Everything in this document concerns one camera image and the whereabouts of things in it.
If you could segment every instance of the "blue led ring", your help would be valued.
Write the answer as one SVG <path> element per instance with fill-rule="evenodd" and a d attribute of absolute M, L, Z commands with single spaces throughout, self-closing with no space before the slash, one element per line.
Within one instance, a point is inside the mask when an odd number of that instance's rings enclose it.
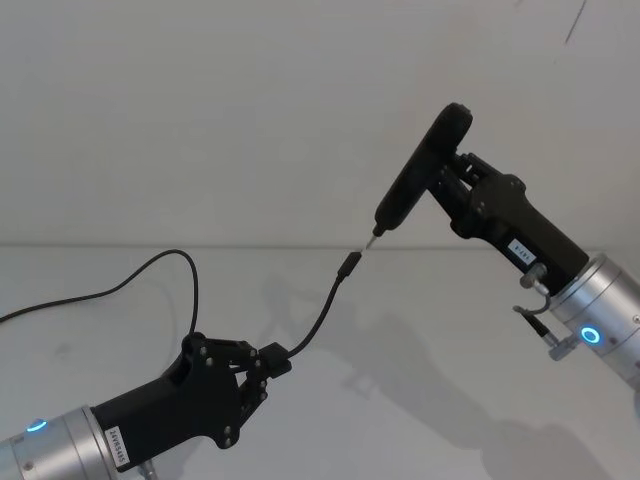
<path fill-rule="evenodd" d="M 27 432 L 29 433 L 37 432 L 38 430 L 42 430 L 46 426 L 47 426 L 46 420 L 36 420 L 35 422 L 33 422 L 33 424 L 31 424 L 31 426 L 27 428 Z"/>
<path fill-rule="evenodd" d="M 590 345 L 597 345 L 600 343 L 601 335 L 598 330 L 591 326 L 584 326 L 580 329 L 580 336 L 582 339 Z"/>

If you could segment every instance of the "white surface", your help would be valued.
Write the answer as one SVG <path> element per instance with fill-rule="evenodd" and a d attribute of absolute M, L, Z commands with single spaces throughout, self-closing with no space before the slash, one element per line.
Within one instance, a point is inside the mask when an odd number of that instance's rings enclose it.
<path fill-rule="evenodd" d="M 110 287 L 147 249 L 0 249 L 3 311 Z M 200 328 L 292 346 L 340 251 L 195 250 Z M 189 274 L 163 260 L 121 294 L 0 327 L 0 438 L 154 378 L 190 316 Z M 640 471 L 627 386 L 579 349 L 552 362 L 510 312 L 539 299 L 492 252 L 373 252 L 294 370 L 222 452 L 190 441 L 161 480 L 625 480 Z"/>
<path fill-rule="evenodd" d="M 635 241 L 640 7 L 588 0 L 565 45 L 581 3 L 0 2 L 0 242 L 359 245 L 451 101 L 578 242 Z"/>

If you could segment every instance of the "black cable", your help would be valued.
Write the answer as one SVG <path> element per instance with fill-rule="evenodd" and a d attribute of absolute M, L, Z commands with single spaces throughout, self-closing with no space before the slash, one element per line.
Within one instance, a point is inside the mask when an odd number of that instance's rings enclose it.
<path fill-rule="evenodd" d="M 309 330 L 309 333 L 307 333 L 307 336 L 304 337 L 298 345 L 296 345 L 294 348 L 289 350 L 289 358 L 293 357 L 294 355 L 297 355 L 307 345 L 309 345 L 309 342 L 311 342 L 315 334 L 318 332 L 318 330 L 322 326 L 322 322 L 324 322 L 324 319 L 327 317 L 327 313 L 329 313 L 329 309 L 331 308 L 331 304 L 333 303 L 333 299 L 335 298 L 336 293 L 338 292 L 338 287 L 340 286 L 341 283 L 342 283 L 342 279 L 340 279 L 340 277 L 336 277 L 336 281 L 333 282 L 331 291 L 327 296 L 327 300 L 324 302 L 324 306 L 322 307 L 322 311 L 320 312 L 320 315 L 318 315 L 318 319 L 313 324 L 313 327 L 311 327 L 311 330 Z"/>
<path fill-rule="evenodd" d="M 193 258 L 191 258 L 191 256 L 187 252 L 183 250 L 178 250 L 178 249 L 165 250 L 164 252 L 157 254 L 155 257 L 147 260 L 140 268 L 138 268 L 135 272 L 133 272 L 124 282 L 116 285 L 113 288 L 110 288 L 109 290 L 105 290 L 104 292 L 93 293 L 91 295 L 65 298 L 63 300 L 55 300 L 53 302 L 40 303 L 38 305 L 33 305 L 31 307 L 22 308 L 20 310 L 16 310 L 15 312 L 8 313 L 3 317 L 0 317 L 0 324 L 12 318 L 19 317 L 20 315 L 26 315 L 27 313 L 43 310 L 45 308 L 59 307 L 61 305 L 68 305 L 70 303 L 76 303 L 76 302 L 84 302 L 85 300 L 93 300 L 95 298 L 106 297 L 107 295 L 111 295 L 112 293 L 115 293 L 121 288 L 125 287 L 129 282 L 131 282 L 134 278 L 136 278 L 144 270 L 146 270 L 151 264 L 160 260 L 162 257 L 166 257 L 167 255 L 180 255 L 189 263 L 189 267 L 191 267 L 191 275 L 193 277 L 193 313 L 191 314 L 191 325 L 189 327 L 189 334 L 192 334 L 193 332 L 195 332 L 196 322 L 198 321 L 198 270 L 196 269 L 196 264 L 193 261 Z"/>
<path fill-rule="evenodd" d="M 331 308 L 331 304 L 333 303 L 333 299 L 336 297 L 336 293 L 338 293 L 338 287 L 340 287 L 340 284 L 344 281 L 345 278 L 351 275 L 351 272 L 353 272 L 353 270 L 356 268 L 356 265 L 358 265 L 358 262 L 360 261 L 361 258 L 362 258 L 361 251 L 351 252 L 349 255 L 347 255 L 347 258 L 344 260 L 344 262 L 342 262 L 342 265 L 338 269 L 338 275 L 336 277 L 336 280 L 333 282 L 333 285 L 331 286 L 331 291 L 329 292 L 329 295 L 327 296 L 327 299 L 324 302 L 324 306 L 322 307 L 322 311 L 320 312 L 320 315 L 318 315 L 317 320 L 311 327 L 311 330 L 309 330 L 309 333 L 307 333 L 307 336 L 304 337 L 302 341 L 298 345 L 296 345 L 293 349 L 289 350 L 288 358 L 291 358 L 294 355 L 297 355 L 307 345 L 309 345 L 309 343 L 311 342 L 315 334 L 318 332 L 318 330 L 322 326 L 322 322 L 324 322 L 324 319 L 327 317 L 327 314 L 329 313 L 329 309 Z"/>

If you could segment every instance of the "label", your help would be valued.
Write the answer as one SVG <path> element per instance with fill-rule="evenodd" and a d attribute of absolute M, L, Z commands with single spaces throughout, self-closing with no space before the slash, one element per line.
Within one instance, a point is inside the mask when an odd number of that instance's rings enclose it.
<path fill-rule="evenodd" d="M 515 238 L 511 240 L 511 243 L 507 248 L 511 250 L 513 253 L 515 253 L 516 257 L 522 260 L 525 263 L 525 265 L 531 265 L 537 258 L 533 253 L 531 253 L 531 250 L 529 250 L 527 247 L 522 245 Z"/>
<path fill-rule="evenodd" d="M 113 427 L 109 430 L 105 430 L 104 436 L 107 437 L 107 443 L 111 449 L 113 461 L 116 462 L 116 467 L 120 468 L 129 463 L 129 454 L 127 453 L 127 447 L 124 446 L 120 427 Z"/>

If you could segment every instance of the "metal cylinder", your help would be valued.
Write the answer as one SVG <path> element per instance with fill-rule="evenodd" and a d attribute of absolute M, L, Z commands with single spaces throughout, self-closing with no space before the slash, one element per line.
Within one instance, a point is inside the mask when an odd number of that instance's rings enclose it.
<path fill-rule="evenodd" d="M 640 389 L 640 284 L 631 275 L 601 254 L 552 299 L 551 312 Z"/>
<path fill-rule="evenodd" d="M 109 449 L 89 407 L 0 443 L 0 480 L 117 480 Z"/>

